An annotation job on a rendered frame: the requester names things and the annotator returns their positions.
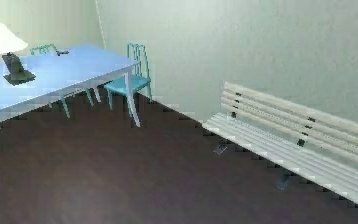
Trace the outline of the white slatted bench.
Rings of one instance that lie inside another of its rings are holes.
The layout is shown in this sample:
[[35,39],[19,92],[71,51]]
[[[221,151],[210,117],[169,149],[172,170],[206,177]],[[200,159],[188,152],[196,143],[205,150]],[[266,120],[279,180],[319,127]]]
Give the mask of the white slatted bench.
[[234,143],[284,168],[280,189],[298,175],[358,205],[357,122],[230,82],[220,103],[202,124],[216,153]]

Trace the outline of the white shade table lamp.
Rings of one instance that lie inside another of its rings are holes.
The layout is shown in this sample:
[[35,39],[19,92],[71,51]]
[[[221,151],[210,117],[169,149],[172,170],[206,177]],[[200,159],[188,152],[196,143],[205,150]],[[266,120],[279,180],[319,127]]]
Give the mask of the white shade table lamp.
[[16,52],[26,49],[28,43],[16,36],[5,24],[0,23],[0,56],[8,70],[5,80],[15,86],[33,81],[36,76],[26,70]]

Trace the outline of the blue table with white legs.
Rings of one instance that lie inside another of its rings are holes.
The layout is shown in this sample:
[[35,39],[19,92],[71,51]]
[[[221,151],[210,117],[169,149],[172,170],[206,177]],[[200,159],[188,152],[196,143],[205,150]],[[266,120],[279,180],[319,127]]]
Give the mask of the blue table with white legs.
[[80,88],[93,88],[131,71],[137,62],[94,45],[78,45],[68,53],[25,56],[23,66],[35,75],[31,82],[13,86],[0,63],[0,122],[56,102]]

